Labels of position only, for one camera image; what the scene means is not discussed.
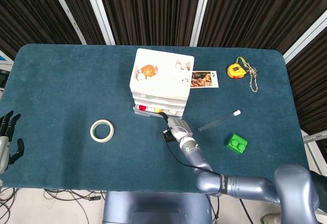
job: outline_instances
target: masking tape roll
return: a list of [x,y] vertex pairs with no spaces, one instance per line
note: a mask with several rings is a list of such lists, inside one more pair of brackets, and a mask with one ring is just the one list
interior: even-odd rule
[[[97,137],[95,136],[94,131],[95,131],[95,129],[96,129],[96,127],[97,127],[98,125],[101,125],[101,124],[103,124],[103,123],[104,123],[105,125],[108,125],[108,126],[109,126],[109,128],[110,128],[110,132],[109,132],[109,135],[107,135],[105,138],[100,139],[100,138],[97,138]],[[107,142],[107,141],[109,141],[109,140],[112,138],[112,136],[113,136],[113,132],[114,132],[114,129],[113,129],[113,125],[112,125],[112,123],[110,123],[109,121],[107,121],[107,120],[105,120],[105,119],[100,119],[100,120],[95,121],[95,122],[92,124],[91,129],[90,129],[91,137],[92,137],[92,139],[93,139],[94,141],[96,141],[96,142]]]

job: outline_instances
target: chain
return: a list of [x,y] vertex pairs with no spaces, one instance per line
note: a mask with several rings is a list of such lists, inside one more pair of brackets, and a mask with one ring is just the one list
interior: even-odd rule
[[[250,73],[250,88],[253,92],[257,92],[258,91],[258,85],[256,83],[256,69],[254,67],[251,67],[249,63],[247,62],[243,62],[244,67],[246,67],[248,70],[247,72]],[[252,87],[252,80],[254,80],[254,84],[255,84],[255,90]]]

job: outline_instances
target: keychain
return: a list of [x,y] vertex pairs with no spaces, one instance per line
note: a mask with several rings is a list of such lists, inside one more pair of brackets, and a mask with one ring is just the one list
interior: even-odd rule
[[[245,71],[244,68],[239,64],[239,59],[243,62],[244,67],[247,68]],[[245,61],[243,57],[237,57],[236,62],[230,65],[227,69],[227,75],[230,76],[232,79],[240,79],[243,78],[246,73],[250,73],[250,88],[253,92],[258,91],[258,85],[256,83],[256,69],[251,67],[248,62]],[[252,80],[254,80],[255,90],[252,87]]]

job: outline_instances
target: robotic hand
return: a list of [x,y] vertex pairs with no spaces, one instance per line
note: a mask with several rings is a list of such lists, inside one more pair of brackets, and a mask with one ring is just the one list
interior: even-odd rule
[[259,200],[281,205],[282,223],[318,223],[315,210],[319,206],[318,194],[307,169],[296,164],[282,165],[275,171],[275,184],[264,177],[226,176],[214,172],[192,137],[189,125],[182,119],[160,115],[168,124],[162,132],[164,141],[177,141],[194,168],[197,187],[212,196],[227,194],[235,198]]
[[15,125],[20,118],[20,114],[12,117],[14,111],[10,111],[5,116],[0,118],[0,174],[5,172],[8,165],[13,164],[24,154],[24,142],[21,138],[17,140],[18,150],[14,155],[10,155],[10,143],[14,134]]

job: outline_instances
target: test tube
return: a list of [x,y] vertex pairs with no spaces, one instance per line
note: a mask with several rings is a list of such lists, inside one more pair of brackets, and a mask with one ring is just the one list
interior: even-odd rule
[[211,121],[209,123],[206,123],[203,126],[198,127],[198,132],[203,132],[203,131],[205,131],[207,129],[210,129],[210,128],[216,126],[217,124],[221,123],[222,121],[225,121],[225,120],[227,120],[229,118],[233,118],[233,117],[235,117],[237,115],[240,115],[240,114],[241,114],[241,111],[236,110],[235,112],[232,112],[232,113],[227,114],[227,115],[225,115],[223,117],[217,118],[214,121]]

